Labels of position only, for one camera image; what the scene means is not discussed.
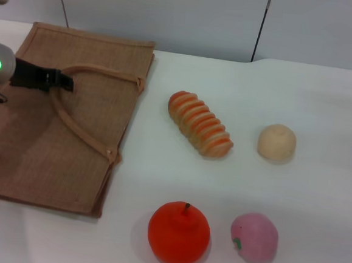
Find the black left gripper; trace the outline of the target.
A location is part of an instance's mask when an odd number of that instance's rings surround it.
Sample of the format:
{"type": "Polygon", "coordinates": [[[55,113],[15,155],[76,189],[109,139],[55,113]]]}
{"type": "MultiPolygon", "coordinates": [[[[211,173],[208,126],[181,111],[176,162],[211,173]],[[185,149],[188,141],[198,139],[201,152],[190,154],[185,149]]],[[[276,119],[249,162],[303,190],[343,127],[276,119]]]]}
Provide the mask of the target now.
{"type": "Polygon", "coordinates": [[[73,92],[74,80],[59,69],[47,69],[17,58],[10,85],[46,92],[49,88],[60,87],[73,92]]]}

